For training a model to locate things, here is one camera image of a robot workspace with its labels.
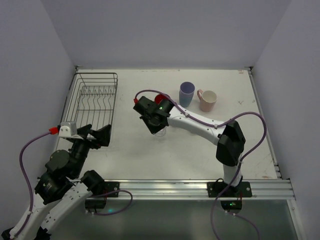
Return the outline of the clear glass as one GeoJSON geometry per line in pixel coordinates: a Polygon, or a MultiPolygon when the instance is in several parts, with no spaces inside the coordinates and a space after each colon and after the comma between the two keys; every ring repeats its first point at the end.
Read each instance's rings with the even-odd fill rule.
{"type": "Polygon", "coordinates": [[[164,137],[164,136],[166,135],[166,133],[167,133],[166,128],[163,128],[163,129],[161,129],[160,131],[158,131],[158,132],[155,134],[155,136],[161,138],[161,137],[164,137]]]}

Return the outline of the red mug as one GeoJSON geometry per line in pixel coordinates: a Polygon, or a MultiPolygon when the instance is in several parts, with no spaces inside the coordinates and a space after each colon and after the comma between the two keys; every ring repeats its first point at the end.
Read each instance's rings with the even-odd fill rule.
{"type": "Polygon", "coordinates": [[[168,100],[167,96],[164,95],[164,94],[158,94],[158,95],[156,95],[155,98],[154,98],[154,102],[155,102],[156,104],[160,104],[162,100],[168,100]]]}

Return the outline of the light blue plastic cup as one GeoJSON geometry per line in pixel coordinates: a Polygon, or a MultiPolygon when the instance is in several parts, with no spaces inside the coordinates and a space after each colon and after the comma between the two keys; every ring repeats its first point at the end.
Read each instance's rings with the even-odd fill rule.
{"type": "Polygon", "coordinates": [[[180,95],[179,96],[179,104],[183,108],[187,108],[191,104],[192,99],[193,99],[193,96],[180,95]]]}

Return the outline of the lavender plastic cup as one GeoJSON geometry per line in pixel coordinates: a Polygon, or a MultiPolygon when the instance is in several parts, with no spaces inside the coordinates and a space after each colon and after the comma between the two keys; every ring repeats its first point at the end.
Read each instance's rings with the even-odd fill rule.
{"type": "Polygon", "coordinates": [[[191,101],[194,96],[195,89],[195,85],[192,82],[183,82],[179,87],[179,100],[191,101]]]}

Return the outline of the pink mug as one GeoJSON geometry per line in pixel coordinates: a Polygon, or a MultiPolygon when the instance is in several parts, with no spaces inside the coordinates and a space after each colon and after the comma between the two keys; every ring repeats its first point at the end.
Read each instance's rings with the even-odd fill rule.
{"type": "Polygon", "coordinates": [[[210,112],[217,102],[217,95],[211,90],[203,91],[199,89],[197,91],[197,96],[199,98],[199,108],[203,112],[210,112]]]}

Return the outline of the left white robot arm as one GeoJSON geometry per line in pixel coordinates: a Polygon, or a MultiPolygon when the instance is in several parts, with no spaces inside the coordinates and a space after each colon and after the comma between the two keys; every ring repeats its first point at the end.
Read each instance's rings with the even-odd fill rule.
{"type": "Polygon", "coordinates": [[[80,177],[91,149],[98,150],[109,146],[111,129],[110,124],[93,130],[91,124],[77,128],[74,122],[64,122],[45,133],[46,136],[57,134],[60,138],[71,142],[72,147],[51,154],[45,164],[46,171],[39,178],[35,188],[31,187],[26,171],[21,166],[29,190],[29,207],[14,227],[2,232],[2,239],[34,240],[38,235],[47,234],[49,229],[42,228],[43,221],[71,189],[75,189],[79,198],[100,195],[104,192],[104,180],[95,170],[86,171],[78,185],[74,185],[73,180],[80,177]]]}

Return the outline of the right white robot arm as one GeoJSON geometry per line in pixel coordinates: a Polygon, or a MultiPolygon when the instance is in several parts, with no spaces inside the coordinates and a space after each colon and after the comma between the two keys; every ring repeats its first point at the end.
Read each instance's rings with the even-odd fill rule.
{"type": "Polygon", "coordinates": [[[194,114],[169,99],[156,103],[145,96],[134,99],[133,109],[153,135],[175,127],[208,140],[216,146],[215,158],[223,166],[223,182],[236,188],[243,180],[239,162],[246,140],[237,121],[224,124],[194,114]]]}

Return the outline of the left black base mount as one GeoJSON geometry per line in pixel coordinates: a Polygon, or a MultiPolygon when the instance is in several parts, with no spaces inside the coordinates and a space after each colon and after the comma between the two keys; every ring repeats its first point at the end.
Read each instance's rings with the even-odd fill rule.
{"type": "MultiPolygon", "coordinates": [[[[120,189],[120,183],[118,181],[105,181],[102,189],[96,195],[103,195],[110,192],[114,192],[120,189]]],[[[103,197],[89,197],[84,202],[84,207],[88,212],[98,213],[100,210],[104,209],[107,204],[108,198],[117,198],[118,192],[112,193],[103,197]]]]}

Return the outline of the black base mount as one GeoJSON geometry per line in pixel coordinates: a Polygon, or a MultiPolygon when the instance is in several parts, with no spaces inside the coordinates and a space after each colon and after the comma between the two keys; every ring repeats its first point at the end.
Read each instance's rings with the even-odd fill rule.
{"type": "MultiPolygon", "coordinates": [[[[226,186],[227,183],[225,183],[222,178],[207,182],[206,190],[208,197],[216,198],[226,186]]],[[[238,214],[243,208],[243,198],[251,198],[252,196],[253,194],[250,183],[241,179],[239,185],[230,186],[220,195],[220,205],[224,211],[232,214],[238,214]]]]}
{"type": "MultiPolygon", "coordinates": [[[[96,195],[103,195],[110,192],[114,192],[120,189],[120,183],[118,181],[105,181],[102,189],[96,195]]],[[[103,197],[89,197],[84,202],[84,207],[88,212],[98,213],[100,210],[104,209],[107,204],[108,198],[117,198],[118,192],[112,193],[103,197]]]]}

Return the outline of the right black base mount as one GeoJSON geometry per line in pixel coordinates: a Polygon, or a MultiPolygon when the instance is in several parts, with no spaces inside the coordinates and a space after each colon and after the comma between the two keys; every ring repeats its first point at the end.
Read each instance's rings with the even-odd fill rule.
{"type": "MultiPolygon", "coordinates": [[[[206,190],[208,197],[216,198],[226,186],[227,183],[225,183],[222,178],[207,182],[206,190]]],[[[251,198],[252,196],[253,194],[250,183],[241,179],[239,185],[230,186],[220,195],[220,205],[224,211],[232,214],[238,214],[243,208],[243,198],[251,198]]]]}

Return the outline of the aluminium front rail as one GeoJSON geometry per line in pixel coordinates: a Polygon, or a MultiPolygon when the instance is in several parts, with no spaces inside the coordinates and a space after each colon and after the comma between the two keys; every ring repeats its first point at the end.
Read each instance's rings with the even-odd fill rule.
{"type": "MultiPolygon", "coordinates": [[[[206,200],[214,199],[227,185],[218,180],[105,180],[108,192],[118,189],[131,192],[137,200],[206,200]]],[[[230,187],[222,200],[293,200],[289,180],[244,180],[230,187]]]]}

